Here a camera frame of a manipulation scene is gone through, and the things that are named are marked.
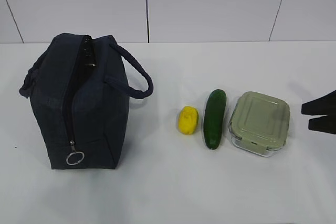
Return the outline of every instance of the green lid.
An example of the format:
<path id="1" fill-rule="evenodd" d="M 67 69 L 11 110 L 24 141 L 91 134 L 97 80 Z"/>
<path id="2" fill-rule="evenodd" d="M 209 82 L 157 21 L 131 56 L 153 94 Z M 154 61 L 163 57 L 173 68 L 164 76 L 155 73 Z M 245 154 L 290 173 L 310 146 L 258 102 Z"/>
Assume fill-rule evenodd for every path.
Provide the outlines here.
<path id="1" fill-rule="evenodd" d="M 238 100 L 230 120 L 230 131 L 240 138 L 240 147 L 263 155 L 285 143 L 290 111 L 283 100 L 246 92 Z"/>

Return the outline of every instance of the green cucumber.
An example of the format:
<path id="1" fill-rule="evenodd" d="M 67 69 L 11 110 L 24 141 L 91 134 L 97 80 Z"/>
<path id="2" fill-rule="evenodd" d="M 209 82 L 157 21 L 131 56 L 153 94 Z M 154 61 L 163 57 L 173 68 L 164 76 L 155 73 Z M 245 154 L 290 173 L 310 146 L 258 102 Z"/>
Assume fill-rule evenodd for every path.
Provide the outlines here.
<path id="1" fill-rule="evenodd" d="M 225 105 L 226 94 L 221 89 L 214 90 L 206 103 L 203 132 L 205 144 L 211 150 L 218 148 L 222 138 Z"/>

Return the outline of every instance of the container lid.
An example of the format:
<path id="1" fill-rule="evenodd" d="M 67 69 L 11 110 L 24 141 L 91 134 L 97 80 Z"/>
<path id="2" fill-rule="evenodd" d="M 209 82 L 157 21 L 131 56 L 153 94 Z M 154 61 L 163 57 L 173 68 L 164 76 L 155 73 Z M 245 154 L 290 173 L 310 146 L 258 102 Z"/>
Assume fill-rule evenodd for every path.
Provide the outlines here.
<path id="1" fill-rule="evenodd" d="M 268 95 L 246 92 L 238 100 L 230 121 L 241 146 L 262 153 L 276 151 L 285 143 L 290 111 L 288 104 Z"/>

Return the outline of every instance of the navy blue lunch bag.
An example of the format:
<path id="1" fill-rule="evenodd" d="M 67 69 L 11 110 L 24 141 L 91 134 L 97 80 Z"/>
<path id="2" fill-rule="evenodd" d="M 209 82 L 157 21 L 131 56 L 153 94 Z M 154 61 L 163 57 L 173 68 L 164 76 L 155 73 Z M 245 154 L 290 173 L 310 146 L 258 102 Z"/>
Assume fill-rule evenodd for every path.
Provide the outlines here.
<path id="1" fill-rule="evenodd" d="M 122 57 L 148 83 L 128 85 Z M 60 34 L 28 71 L 19 90 L 30 97 L 52 169 L 115 169 L 129 114 L 129 97 L 144 99 L 153 82 L 113 36 Z"/>

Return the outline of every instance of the yellow pepper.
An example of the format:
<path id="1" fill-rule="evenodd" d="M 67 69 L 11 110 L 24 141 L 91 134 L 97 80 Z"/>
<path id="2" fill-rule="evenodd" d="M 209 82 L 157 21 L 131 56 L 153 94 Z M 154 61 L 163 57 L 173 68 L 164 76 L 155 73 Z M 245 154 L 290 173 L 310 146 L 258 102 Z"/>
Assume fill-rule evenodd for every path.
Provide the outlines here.
<path id="1" fill-rule="evenodd" d="M 181 133 L 191 135 L 195 132 L 198 125 L 198 111 L 194 107 L 184 107 L 178 118 L 178 129 Z"/>

